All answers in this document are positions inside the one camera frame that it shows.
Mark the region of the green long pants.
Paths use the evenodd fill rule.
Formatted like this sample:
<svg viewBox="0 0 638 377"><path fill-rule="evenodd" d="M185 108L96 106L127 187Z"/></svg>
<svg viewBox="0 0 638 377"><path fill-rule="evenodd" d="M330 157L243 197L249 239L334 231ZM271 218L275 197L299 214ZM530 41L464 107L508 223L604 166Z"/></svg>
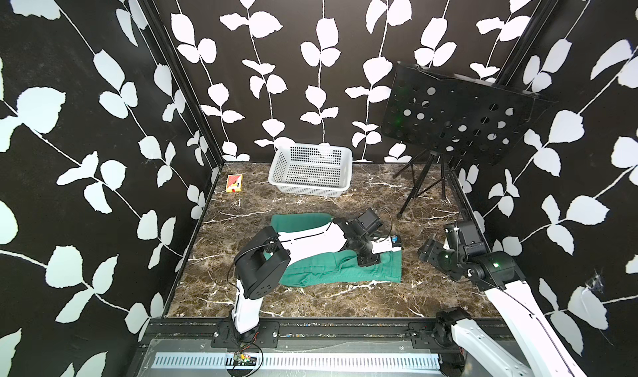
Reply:
<svg viewBox="0 0 638 377"><path fill-rule="evenodd" d="M324 213L275 214L271 225L279 234L297 233L320 228L332 220ZM288 266L280 284L286 287L310 287L339 282L400 282L402 277L402 251L384 252L380 263L359 267L357 254L351 250L329 252L303 259Z"/></svg>

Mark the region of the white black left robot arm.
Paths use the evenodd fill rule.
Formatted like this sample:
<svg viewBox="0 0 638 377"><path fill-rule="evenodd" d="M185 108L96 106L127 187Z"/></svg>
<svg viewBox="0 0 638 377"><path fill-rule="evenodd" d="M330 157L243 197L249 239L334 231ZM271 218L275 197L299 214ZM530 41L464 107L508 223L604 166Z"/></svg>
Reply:
<svg viewBox="0 0 638 377"><path fill-rule="evenodd" d="M263 298L274 291L293 264L324 253L353 252L357 267L380 263L380 250L391 244L373 235L380 222L332 219L315 229L278 233L272 226L260 230L234 259L237 296L231 318L235 335L259 325Z"/></svg>

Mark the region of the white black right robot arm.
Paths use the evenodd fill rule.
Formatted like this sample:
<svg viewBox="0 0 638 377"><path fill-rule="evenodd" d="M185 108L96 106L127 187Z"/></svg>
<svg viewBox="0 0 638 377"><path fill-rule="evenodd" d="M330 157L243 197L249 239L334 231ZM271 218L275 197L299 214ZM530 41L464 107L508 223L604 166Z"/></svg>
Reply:
<svg viewBox="0 0 638 377"><path fill-rule="evenodd" d="M469 253L446 249L433 239L419 250L419 259L459 280L467 277L492 302L523 352L517 359L490 337L468 312L453 308L437 313L432 337L443 347L455 346L483 366L491 376L583 376L585 372L550 327L523 279L505 252L488 252L482 242Z"/></svg>

